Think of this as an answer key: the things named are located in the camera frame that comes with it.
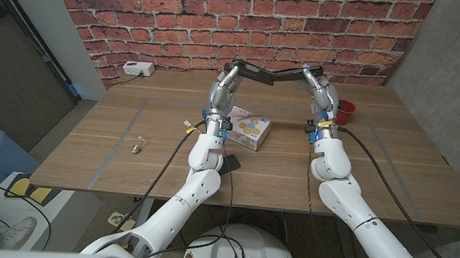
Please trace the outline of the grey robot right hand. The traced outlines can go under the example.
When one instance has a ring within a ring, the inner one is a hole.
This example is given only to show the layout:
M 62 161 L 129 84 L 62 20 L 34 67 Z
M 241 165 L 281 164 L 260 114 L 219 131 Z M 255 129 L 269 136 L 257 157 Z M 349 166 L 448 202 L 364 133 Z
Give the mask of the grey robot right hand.
M 303 66 L 303 87 L 311 96 L 311 113 L 317 139 L 337 138 L 336 115 L 339 106 L 337 90 L 322 74 L 313 74 L 313 70 L 318 68 Z

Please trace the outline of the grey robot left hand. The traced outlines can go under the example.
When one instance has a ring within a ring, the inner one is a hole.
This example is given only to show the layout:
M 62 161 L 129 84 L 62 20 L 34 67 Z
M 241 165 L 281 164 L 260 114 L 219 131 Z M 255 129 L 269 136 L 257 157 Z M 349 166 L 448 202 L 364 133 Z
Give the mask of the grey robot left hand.
M 205 122 L 206 133 L 209 135 L 221 137 L 222 131 L 230 128 L 229 114 L 235 105 L 236 91 L 243 81 L 238 74 L 239 70 L 237 65 L 223 69 L 211 86 Z

